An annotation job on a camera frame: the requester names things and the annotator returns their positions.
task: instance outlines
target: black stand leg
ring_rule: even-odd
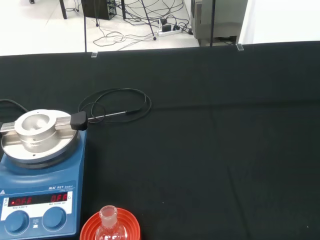
[[[145,15],[146,15],[146,19],[148,19],[148,22],[149,22],[149,25],[150,25],[150,29],[151,29],[151,32],[152,32],[152,35],[153,35],[153,40],[157,40],[157,38],[156,38],[156,36],[154,34],[154,30],[152,29],[152,26],[151,26],[151,23],[150,23],[150,19],[148,17],[148,13],[147,13],[147,10],[146,10],[145,4],[144,4],[144,0],[141,0],[141,3],[142,3],[142,6],[143,6]]]
[[[122,17],[126,19],[126,8],[125,8],[125,0],[121,0],[121,8],[122,8]]]
[[[66,8],[64,4],[64,0],[60,0],[61,11],[64,19],[67,19]]]
[[[214,42],[215,12],[216,0],[212,0],[210,48],[212,47],[212,44]]]
[[[84,21],[84,52],[87,52],[87,23],[86,23],[86,10],[87,10],[87,1],[83,1],[83,21]]]
[[[94,15],[95,15],[95,26],[99,27],[98,16],[97,16],[97,8],[96,8],[96,0],[93,0],[93,7],[94,7]]]

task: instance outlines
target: button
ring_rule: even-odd
[[[43,226],[49,231],[58,231],[67,220],[67,214],[61,207],[52,207],[47,210],[42,218]]]
[[[4,226],[9,234],[17,235],[27,229],[29,216],[25,211],[14,211],[6,217]]]

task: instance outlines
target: power strip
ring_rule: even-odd
[[[180,26],[179,30],[171,30],[171,31],[165,31],[165,32],[162,32],[162,30],[161,30],[158,32],[158,35],[159,35],[159,37],[164,37],[164,36],[169,36],[169,35],[173,35],[173,34],[180,34],[180,33],[182,33],[181,26]]]

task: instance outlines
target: black tablecloth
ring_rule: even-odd
[[[152,99],[139,121],[89,126],[82,224],[115,205],[143,240],[318,239],[319,56],[319,42],[6,56],[0,98],[70,113],[102,89]],[[1,121],[20,114],[0,105]]]

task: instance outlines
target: red digital display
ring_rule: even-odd
[[[68,200],[67,192],[33,195],[33,196],[19,196],[10,197],[8,207],[32,205],[32,204],[46,204],[65,202]]]

